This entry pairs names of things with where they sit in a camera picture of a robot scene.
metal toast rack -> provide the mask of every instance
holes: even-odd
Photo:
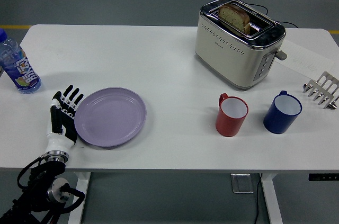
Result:
[[[310,91],[308,96],[314,95],[313,100],[319,100],[318,105],[325,103],[324,109],[334,110],[337,108],[335,102],[339,99],[339,95],[334,99],[334,94],[339,89],[339,80],[328,72],[323,72],[317,81],[310,80],[308,84],[304,84],[304,93]]]

bread slice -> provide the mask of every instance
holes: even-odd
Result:
[[[224,4],[219,8],[219,18],[249,35],[249,16],[242,8],[234,4]]]

table leg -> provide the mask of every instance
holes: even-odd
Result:
[[[85,200],[81,203],[81,205],[73,210],[68,219],[68,224],[81,224],[81,218],[83,215],[83,210],[86,201],[86,194],[88,189],[88,184],[90,182],[91,172],[74,172],[78,177],[78,183],[76,185],[76,189],[85,193]]]
[[[271,224],[282,224],[282,218],[276,199],[275,189],[273,185],[273,178],[277,174],[263,174],[261,182],[263,185],[263,191],[265,195],[266,207],[270,217]]]

blue mug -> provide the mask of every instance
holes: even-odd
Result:
[[[277,95],[268,110],[264,125],[268,131],[275,134],[282,134],[290,127],[293,121],[302,111],[300,101],[294,96],[281,91]]]

bottle cap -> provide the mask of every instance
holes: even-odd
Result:
[[[7,39],[7,34],[4,29],[0,28],[0,42],[3,42]]]

